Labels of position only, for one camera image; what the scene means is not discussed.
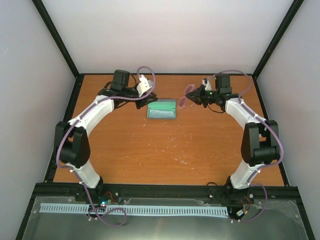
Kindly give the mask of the pink transparent sunglasses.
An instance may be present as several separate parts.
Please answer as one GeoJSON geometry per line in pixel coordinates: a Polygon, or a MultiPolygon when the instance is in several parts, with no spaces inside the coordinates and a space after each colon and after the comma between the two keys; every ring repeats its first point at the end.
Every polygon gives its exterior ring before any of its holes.
{"type": "Polygon", "coordinates": [[[184,96],[179,100],[178,102],[178,107],[183,110],[185,108],[187,108],[187,101],[188,98],[186,97],[186,94],[192,92],[193,90],[195,90],[196,86],[194,84],[189,84],[185,90],[184,90],[184,96]]]}

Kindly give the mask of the teal glasses case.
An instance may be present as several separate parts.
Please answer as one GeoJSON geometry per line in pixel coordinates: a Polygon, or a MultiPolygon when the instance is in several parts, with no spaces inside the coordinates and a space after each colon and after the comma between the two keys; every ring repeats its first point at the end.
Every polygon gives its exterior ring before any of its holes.
{"type": "Polygon", "coordinates": [[[177,116],[177,102],[175,99],[161,98],[147,106],[148,119],[175,119],[177,116]]]}

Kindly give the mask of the light blue cleaning cloth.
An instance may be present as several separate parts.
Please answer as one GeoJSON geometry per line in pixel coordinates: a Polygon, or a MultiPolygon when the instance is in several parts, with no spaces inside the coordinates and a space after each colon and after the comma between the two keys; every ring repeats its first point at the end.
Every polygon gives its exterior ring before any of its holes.
{"type": "Polygon", "coordinates": [[[172,110],[149,109],[147,117],[149,119],[175,119],[176,112],[172,110]]]}

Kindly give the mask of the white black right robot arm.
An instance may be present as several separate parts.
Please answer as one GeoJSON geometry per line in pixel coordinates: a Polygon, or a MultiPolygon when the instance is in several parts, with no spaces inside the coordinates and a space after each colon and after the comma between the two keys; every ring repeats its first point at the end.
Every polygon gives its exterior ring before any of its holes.
{"type": "Polygon", "coordinates": [[[242,160],[224,185],[225,198],[236,202],[248,197],[251,183],[262,169],[282,162],[284,149],[279,139],[277,122],[258,115],[245,103],[241,93],[234,93],[231,77],[226,71],[212,78],[214,87],[211,79],[205,77],[198,88],[188,87],[185,97],[204,108],[217,105],[222,113],[233,117],[243,129],[240,148],[242,160]]]}

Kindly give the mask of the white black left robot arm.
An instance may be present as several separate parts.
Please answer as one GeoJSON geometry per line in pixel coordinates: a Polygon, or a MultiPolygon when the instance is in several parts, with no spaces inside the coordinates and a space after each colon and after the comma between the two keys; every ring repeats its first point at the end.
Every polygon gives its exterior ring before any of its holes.
{"type": "Polygon", "coordinates": [[[140,109],[157,101],[153,92],[156,76],[151,79],[143,74],[134,76],[134,85],[129,86],[132,73],[117,69],[109,81],[97,94],[93,102],[76,117],[69,121],[60,121],[55,127],[54,151],[55,163],[59,168],[68,168],[79,183],[87,187],[86,195],[92,201],[103,198],[102,177],[95,171],[90,161],[91,149],[89,135],[108,114],[122,104],[135,103],[140,109]]]}

